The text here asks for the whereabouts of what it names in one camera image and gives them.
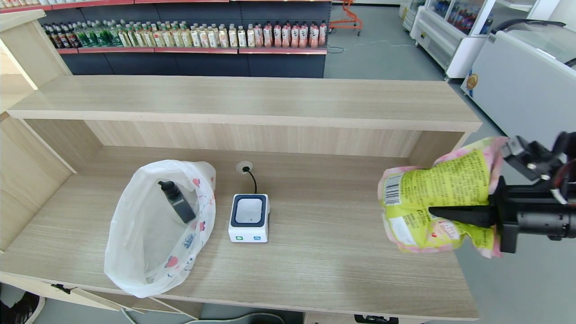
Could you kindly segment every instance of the wooden counter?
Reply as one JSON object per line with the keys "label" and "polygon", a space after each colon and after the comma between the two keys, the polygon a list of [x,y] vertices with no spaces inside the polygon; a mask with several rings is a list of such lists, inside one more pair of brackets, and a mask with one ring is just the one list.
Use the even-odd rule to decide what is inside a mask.
{"label": "wooden counter", "polygon": [[[42,65],[20,56],[37,90],[0,119],[0,280],[95,307],[195,318],[201,303],[302,311],[305,324],[352,324],[352,314],[400,324],[478,317],[454,254],[401,253],[377,201],[385,169],[427,166],[480,126],[449,85],[70,76],[47,40],[17,42],[46,38],[34,15],[0,29],[7,53],[33,44],[54,55]],[[215,227],[181,285],[139,300],[104,274],[104,250],[132,174],[163,159],[215,167]],[[266,244],[228,238],[232,196],[252,190],[235,170],[242,160],[271,200]],[[66,293],[50,283],[71,290],[58,297]]]}

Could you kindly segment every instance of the bottle cap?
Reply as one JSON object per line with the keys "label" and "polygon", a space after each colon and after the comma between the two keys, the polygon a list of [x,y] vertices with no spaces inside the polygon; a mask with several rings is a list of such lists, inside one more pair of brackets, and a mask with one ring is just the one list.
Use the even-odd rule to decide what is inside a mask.
{"label": "bottle cap", "polygon": [[180,189],[173,181],[159,181],[158,184],[168,199],[176,199],[181,194]]}

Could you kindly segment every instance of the chest freezer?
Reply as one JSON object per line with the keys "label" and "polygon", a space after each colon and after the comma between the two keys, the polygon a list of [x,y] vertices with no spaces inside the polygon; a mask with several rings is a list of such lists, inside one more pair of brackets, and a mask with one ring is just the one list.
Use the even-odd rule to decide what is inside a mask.
{"label": "chest freezer", "polygon": [[512,20],[488,36],[462,90],[507,135],[551,147],[576,130],[576,32],[564,23]]}

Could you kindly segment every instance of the drawer handle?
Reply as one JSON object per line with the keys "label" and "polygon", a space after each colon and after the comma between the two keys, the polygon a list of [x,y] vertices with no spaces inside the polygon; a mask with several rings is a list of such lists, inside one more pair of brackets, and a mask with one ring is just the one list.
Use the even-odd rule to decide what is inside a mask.
{"label": "drawer handle", "polygon": [[52,286],[58,290],[61,290],[65,293],[67,293],[68,295],[70,294],[70,291],[72,291],[72,289],[70,289],[70,288],[64,288],[63,284],[51,284],[50,286]]}
{"label": "drawer handle", "polygon": [[366,318],[362,315],[354,314],[354,319],[356,323],[367,323],[367,324],[398,324],[398,317],[390,317],[385,319],[382,316],[372,316],[367,315]]}

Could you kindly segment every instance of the black cable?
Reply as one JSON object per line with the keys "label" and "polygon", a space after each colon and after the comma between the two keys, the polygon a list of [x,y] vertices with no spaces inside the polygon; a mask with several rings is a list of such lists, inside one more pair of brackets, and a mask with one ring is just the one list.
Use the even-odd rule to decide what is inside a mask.
{"label": "black cable", "polygon": [[254,181],[254,194],[257,194],[258,193],[258,185],[256,184],[256,178],[254,178],[254,175],[250,172],[250,168],[244,167],[244,168],[242,168],[242,171],[247,172],[252,177],[252,180]]}
{"label": "black cable", "polygon": [[[338,47],[338,46],[330,46],[327,45],[328,47],[328,53],[330,54],[340,54],[344,52],[344,48],[343,47]],[[330,52],[330,50],[339,50],[338,52]]]}

